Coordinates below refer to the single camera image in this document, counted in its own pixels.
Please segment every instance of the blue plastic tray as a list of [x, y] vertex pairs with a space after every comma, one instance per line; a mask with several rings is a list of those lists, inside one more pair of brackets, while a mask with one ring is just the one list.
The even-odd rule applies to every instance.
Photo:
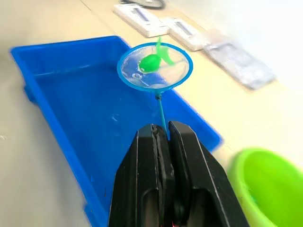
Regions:
[[[28, 98], [50, 125], [88, 205], [93, 226], [107, 226], [115, 173], [135, 132], [161, 125], [153, 94], [124, 84], [117, 62], [130, 47], [109, 36], [74, 42], [23, 46], [11, 53]], [[173, 90], [163, 94], [167, 120], [189, 125], [212, 151], [220, 136]]]

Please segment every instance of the floor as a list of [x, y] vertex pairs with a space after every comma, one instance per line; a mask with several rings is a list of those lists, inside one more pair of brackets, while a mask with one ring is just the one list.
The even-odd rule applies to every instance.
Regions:
[[[131, 46], [155, 41], [112, 13], [117, 2], [0, 1], [0, 226], [89, 226], [81, 190], [40, 110], [23, 93], [9, 49], [112, 34]], [[196, 26], [171, 6], [153, 13], [182, 17]], [[163, 39], [180, 46], [168, 35]], [[202, 53], [190, 55], [194, 72], [176, 90], [223, 136], [225, 143], [214, 152], [223, 167], [247, 146], [269, 148], [303, 166], [302, 96], [278, 82], [248, 91]]]

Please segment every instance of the plastic package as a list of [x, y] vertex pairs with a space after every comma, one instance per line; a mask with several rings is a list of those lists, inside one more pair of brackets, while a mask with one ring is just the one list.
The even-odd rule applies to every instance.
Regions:
[[205, 35], [208, 44], [204, 46], [204, 51], [244, 86], [256, 90], [276, 78], [266, 64], [251, 56], [235, 41], [215, 32]]
[[170, 28], [169, 34], [192, 51], [202, 50], [206, 42], [201, 33], [179, 18], [167, 17], [161, 19]]
[[168, 26], [162, 23], [155, 15], [137, 4], [115, 5], [113, 12], [131, 24], [145, 37], [165, 35], [169, 32]]

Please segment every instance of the mesh net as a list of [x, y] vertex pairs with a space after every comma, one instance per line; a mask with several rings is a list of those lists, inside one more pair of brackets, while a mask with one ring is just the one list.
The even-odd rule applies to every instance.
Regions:
[[168, 65], [164, 60], [161, 60], [157, 71], [143, 73], [139, 69], [138, 64], [144, 57], [150, 54], [156, 54], [156, 47], [154, 45], [136, 49], [124, 58], [120, 70], [128, 82], [137, 87], [155, 90], [174, 85], [186, 76], [189, 69], [188, 60], [181, 52], [169, 47], [168, 55], [174, 62], [174, 65]]

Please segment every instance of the green plastic basin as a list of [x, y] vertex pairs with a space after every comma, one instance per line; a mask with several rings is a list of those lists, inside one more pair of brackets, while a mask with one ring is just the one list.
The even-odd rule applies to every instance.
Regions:
[[228, 178], [252, 227], [303, 226], [303, 174], [263, 148], [239, 153]]

